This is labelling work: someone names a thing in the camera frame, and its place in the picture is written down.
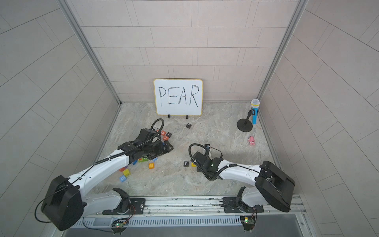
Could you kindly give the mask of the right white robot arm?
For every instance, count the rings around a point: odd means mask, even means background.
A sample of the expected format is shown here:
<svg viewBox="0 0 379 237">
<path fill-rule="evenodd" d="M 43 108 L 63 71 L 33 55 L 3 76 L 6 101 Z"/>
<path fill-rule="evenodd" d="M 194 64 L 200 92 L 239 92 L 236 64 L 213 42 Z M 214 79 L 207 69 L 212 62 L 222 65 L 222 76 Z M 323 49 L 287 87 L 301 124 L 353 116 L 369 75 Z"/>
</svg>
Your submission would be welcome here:
<svg viewBox="0 0 379 237">
<path fill-rule="evenodd" d="M 295 181 L 273 163 L 264 161 L 260 166 L 248 166 L 222 158 L 210 159 L 208 154 L 196 152 L 189 156 L 209 181 L 235 180 L 253 186 L 240 189 L 233 208 L 250 213 L 258 205 L 269 204 L 279 211 L 290 211 Z"/>
</svg>

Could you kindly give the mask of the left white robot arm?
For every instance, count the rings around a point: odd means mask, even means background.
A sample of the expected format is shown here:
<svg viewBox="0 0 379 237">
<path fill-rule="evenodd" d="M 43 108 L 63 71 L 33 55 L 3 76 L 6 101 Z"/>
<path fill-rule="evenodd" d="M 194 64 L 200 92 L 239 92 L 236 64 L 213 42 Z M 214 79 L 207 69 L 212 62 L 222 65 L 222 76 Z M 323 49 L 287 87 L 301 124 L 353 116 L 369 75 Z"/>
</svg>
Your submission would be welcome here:
<svg viewBox="0 0 379 237">
<path fill-rule="evenodd" d="M 89 191 L 121 168 L 141 158 L 153 160 L 173 149 L 168 141 L 161 140 L 160 132 L 141 129 L 134 141 L 119 145 L 108 157 L 91 167 L 69 177 L 59 175 L 54 178 L 41 203 L 41 212 L 60 231 L 71 228 L 89 214 L 102 211 L 125 214 L 132 210 L 132 203 L 123 189 L 114 188 L 93 196 L 88 196 Z"/>
</svg>

